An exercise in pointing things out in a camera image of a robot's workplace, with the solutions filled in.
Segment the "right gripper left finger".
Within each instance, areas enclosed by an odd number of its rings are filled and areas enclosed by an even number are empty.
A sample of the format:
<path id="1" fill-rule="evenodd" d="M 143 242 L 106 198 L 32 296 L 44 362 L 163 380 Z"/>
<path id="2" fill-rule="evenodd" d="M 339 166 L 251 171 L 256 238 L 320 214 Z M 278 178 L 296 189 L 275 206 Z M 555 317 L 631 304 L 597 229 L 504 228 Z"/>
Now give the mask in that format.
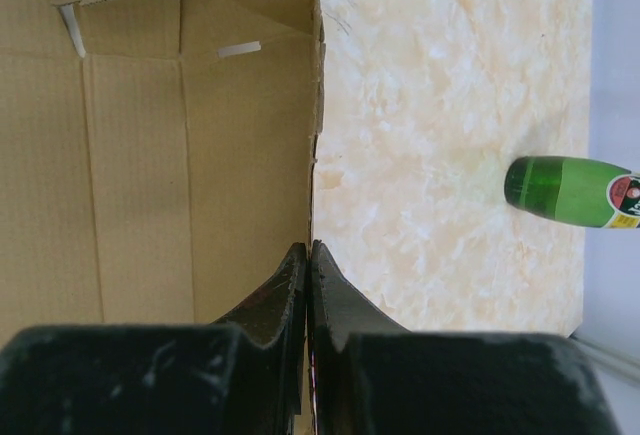
<path id="1" fill-rule="evenodd" d="M 5 434 L 289 434 L 301 411 L 306 248 L 210 324 L 49 325 L 1 352 Z"/>

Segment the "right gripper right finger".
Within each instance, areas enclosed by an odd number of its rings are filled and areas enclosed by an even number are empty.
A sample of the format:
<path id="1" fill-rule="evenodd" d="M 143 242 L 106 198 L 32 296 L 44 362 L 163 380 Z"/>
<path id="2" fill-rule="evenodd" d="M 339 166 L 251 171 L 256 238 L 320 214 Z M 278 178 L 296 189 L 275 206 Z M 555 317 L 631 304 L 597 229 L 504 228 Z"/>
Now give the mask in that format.
<path id="1" fill-rule="evenodd" d="M 385 315 L 315 242 L 308 277 L 319 434 L 614 434 L 586 358 L 568 339 L 412 332 Z"/>

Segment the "brown cardboard box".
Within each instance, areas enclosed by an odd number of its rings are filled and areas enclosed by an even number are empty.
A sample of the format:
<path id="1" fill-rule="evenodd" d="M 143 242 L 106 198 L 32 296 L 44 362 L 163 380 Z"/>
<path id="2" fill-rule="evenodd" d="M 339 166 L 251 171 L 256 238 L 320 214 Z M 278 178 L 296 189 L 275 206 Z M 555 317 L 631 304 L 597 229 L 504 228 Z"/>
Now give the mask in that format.
<path id="1" fill-rule="evenodd" d="M 207 323 L 310 237 L 319 0 L 1 0 L 1 335 Z"/>

